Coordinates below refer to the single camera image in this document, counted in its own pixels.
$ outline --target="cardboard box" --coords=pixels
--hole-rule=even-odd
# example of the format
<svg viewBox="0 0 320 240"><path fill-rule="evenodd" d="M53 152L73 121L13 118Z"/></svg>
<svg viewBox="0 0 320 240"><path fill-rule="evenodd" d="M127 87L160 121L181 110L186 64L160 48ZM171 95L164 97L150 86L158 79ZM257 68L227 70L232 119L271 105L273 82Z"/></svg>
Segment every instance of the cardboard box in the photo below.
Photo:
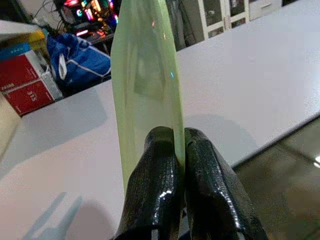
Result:
<svg viewBox="0 0 320 240"><path fill-rule="evenodd" d="M54 102L42 80L35 80L3 93L15 111L23 116Z"/></svg>
<svg viewBox="0 0 320 240"><path fill-rule="evenodd" d="M8 91L40 78L44 73L36 53L31 50L0 62L0 91Z"/></svg>
<svg viewBox="0 0 320 240"><path fill-rule="evenodd" d="M29 52L31 47L28 43L19 43L11 47L0 48L0 61L11 59L15 56Z"/></svg>
<svg viewBox="0 0 320 240"><path fill-rule="evenodd" d="M23 116L62 99L47 62L33 50L0 62L0 92Z"/></svg>

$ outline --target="floor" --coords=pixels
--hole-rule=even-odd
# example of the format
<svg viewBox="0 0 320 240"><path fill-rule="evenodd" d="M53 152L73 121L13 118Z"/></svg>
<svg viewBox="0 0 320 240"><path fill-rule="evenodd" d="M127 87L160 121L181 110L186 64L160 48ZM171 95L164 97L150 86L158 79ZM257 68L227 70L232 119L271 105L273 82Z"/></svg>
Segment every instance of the floor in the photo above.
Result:
<svg viewBox="0 0 320 240"><path fill-rule="evenodd" d="M236 173L270 240L320 240L320 118Z"/></svg>

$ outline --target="white cabinet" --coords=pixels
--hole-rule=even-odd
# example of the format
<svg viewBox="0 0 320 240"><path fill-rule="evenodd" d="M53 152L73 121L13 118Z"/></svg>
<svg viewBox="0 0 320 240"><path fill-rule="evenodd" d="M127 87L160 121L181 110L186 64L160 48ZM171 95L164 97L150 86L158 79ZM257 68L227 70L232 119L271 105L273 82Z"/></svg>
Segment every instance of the white cabinet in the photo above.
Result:
<svg viewBox="0 0 320 240"><path fill-rule="evenodd" d="M280 9L282 0L251 0L249 3L250 21Z"/></svg>
<svg viewBox="0 0 320 240"><path fill-rule="evenodd" d="M197 42L249 21L249 0L182 0L182 2Z"/></svg>

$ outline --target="blue fabric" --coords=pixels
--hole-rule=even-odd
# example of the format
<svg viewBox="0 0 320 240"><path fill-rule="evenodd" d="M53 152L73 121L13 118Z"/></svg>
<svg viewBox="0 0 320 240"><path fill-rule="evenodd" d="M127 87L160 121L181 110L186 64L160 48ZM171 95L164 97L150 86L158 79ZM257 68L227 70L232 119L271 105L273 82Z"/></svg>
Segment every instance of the blue fabric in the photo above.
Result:
<svg viewBox="0 0 320 240"><path fill-rule="evenodd" d="M46 45L59 85L68 89L84 88L110 74L110 57L73 34L65 33L56 39L48 35ZM63 65L61 56L66 66L64 79L59 74L59 66Z"/></svg>

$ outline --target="green translucent object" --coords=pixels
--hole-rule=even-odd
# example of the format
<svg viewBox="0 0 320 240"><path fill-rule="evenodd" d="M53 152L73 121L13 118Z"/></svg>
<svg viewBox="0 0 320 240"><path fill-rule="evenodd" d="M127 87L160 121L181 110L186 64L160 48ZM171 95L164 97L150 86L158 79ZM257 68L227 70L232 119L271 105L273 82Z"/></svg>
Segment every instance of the green translucent object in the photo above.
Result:
<svg viewBox="0 0 320 240"><path fill-rule="evenodd" d="M122 0L111 67L126 191L145 138L155 127L173 129L175 154L185 166L176 48L165 0Z"/></svg>

